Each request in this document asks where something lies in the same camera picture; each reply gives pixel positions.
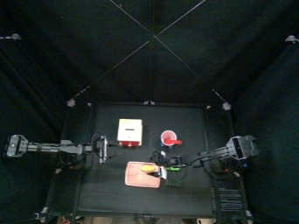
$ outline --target black table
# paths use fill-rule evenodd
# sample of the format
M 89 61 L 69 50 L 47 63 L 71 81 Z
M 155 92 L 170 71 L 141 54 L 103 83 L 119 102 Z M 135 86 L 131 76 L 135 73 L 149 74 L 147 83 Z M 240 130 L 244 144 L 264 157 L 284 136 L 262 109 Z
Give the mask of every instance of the black table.
M 99 164 L 94 155 L 86 173 L 54 175 L 49 199 L 51 215 L 214 217 L 214 186 L 212 176 L 202 168 L 189 168 L 181 187 L 169 186 L 162 180 L 159 188 L 126 185 L 126 168 L 129 161 L 149 162 L 154 151 L 165 150 L 167 156 L 179 156 L 225 146 L 234 136 L 230 112 L 222 105 L 97 103 L 90 107 L 81 104 L 70 109 L 62 138 L 86 143 L 93 134 L 101 132 L 109 140 L 117 141 L 121 118 L 143 120 L 143 145 L 134 149 L 110 147 L 111 155 L 119 152 L 122 155 L 105 164 Z M 173 149 L 161 145 L 165 130 L 173 130 L 183 141 Z

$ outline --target black fabric wall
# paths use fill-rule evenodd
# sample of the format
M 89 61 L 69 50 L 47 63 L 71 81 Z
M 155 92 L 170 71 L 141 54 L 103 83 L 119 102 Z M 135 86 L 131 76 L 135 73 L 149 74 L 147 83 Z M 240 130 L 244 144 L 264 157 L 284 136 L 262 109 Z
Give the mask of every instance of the black fabric wall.
M 155 34 L 199 2 L 117 1 Z M 285 42 L 298 32 L 297 0 L 206 1 L 161 37 L 197 74 L 111 1 L 0 5 L 2 36 L 23 37 L 0 41 L 0 149 L 13 134 L 59 142 L 66 101 L 151 40 L 83 100 L 221 102 L 216 88 L 234 105 L 237 133 L 257 136 L 261 147 L 250 207 L 265 223 L 299 220 L 299 44 Z M 46 157 L 0 161 L 0 222 L 42 209 L 51 170 Z
M 257 137 L 261 155 L 246 176 L 262 223 L 298 223 L 299 45 L 290 44 L 236 104 L 240 135 Z
M 14 32 L 6 24 L 0 27 L 3 34 Z M 66 101 L 26 46 L 13 40 L 0 41 L 0 105 L 0 151 L 14 134 L 34 142 L 61 141 Z M 0 223 L 42 211 L 51 175 L 50 157 L 0 159 Z

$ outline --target small box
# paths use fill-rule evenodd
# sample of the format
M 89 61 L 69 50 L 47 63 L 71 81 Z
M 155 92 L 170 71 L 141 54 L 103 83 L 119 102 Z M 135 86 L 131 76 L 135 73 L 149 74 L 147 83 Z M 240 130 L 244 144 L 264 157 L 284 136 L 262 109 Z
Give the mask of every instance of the small box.
M 117 140 L 129 147 L 142 145 L 143 120 L 119 119 Z

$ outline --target metal rod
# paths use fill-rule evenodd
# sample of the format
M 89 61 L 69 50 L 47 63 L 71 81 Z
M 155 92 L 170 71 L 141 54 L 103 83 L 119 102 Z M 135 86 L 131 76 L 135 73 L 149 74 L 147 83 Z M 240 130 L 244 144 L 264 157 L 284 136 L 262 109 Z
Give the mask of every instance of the metal rod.
M 221 96 L 220 92 L 214 88 L 212 89 L 212 91 L 226 102 L 226 99 Z
M 157 35 L 159 37 L 208 0 L 202 0 Z
M 125 61 L 127 61 L 127 59 L 129 58 L 131 58 L 131 56 L 134 55 L 134 54 L 137 54 L 137 52 L 147 45 L 150 43 L 150 41 L 146 41 L 118 63 L 117 63 L 117 65 L 113 67 L 113 68 L 110 68 L 110 70 L 101 76 L 101 77 L 98 77 L 98 79 L 93 82 L 93 84 L 90 84 L 89 86 L 86 86 L 81 91 L 79 91 L 79 93 L 78 94 L 75 94 L 74 95 L 74 97 L 71 98 L 71 100 L 74 100 L 74 99 L 77 99 L 103 78 L 105 78 L 105 76 L 110 73 L 110 72 L 113 72 L 115 69 L 117 69 L 117 67 L 125 62 Z
M 155 0 L 150 0 L 150 32 L 155 33 Z M 151 91 L 151 84 L 154 78 L 154 70 L 155 70 L 155 38 L 151 37 L 151 43 L 149 44 L 149 52 L 150 52 L 150 59 L 149 59 L 149 73 L 147 73 L 147 99 L 149 104 L 151 105 L 153 100 L 153 91 Z
M 157 37 L 154 36 L 155 39 L 161 42 L 161 44 L 165 46 L 165 48 L 170 51 L 170 53 L 174 55 L 174 57 L 185 64 L 185 66 L 189 68 L 193 74 L 198 75 L 195 71 L 191 69 L 191 67 L 186 64 L 186 62 L 182 60 L 182 58 L 175 54 L 175 52 L 171 50 L 171 48 L 166 45 L 166 43 Z
M 141 22 L 138 22 L 138 20 L 129 14 L 129 12 L 115 3 L 115 1 L 110 0 L 110 2 L 133 18 L 133 20 L 146 29 L 146 27 L 142 25 Z

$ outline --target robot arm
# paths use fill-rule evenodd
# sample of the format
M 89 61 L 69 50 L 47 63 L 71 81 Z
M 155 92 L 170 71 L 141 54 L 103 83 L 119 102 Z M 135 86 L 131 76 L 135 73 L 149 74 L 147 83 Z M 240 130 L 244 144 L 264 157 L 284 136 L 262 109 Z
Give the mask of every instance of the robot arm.
M 256 140 L 257 139 L 253 136 L 234 136 L 225 147 L 201 152 L 193 156 L 167 158 L 165 153 L 157 151 L 151 157 L 151 161 L 154 161 L 157 165 L 165 167 L 185 167 L 189 165 L 202 167 L 202 163 L 213 158 L 217 158 L 218 160 L 245 160 L 260 154 L 258 146 L 254 142 Z
M 71 140 L 62 140 L 61 144 L 55 143 L 31 143 L 25 136 L 14 135 L 9 139 L 9 143 L 5 149 L 6 158 L 19 158 L 26 152 L 50 152 L 58 153 L 65 151 L 73 154 L 90 154 L 90 145 L 75 145 Z

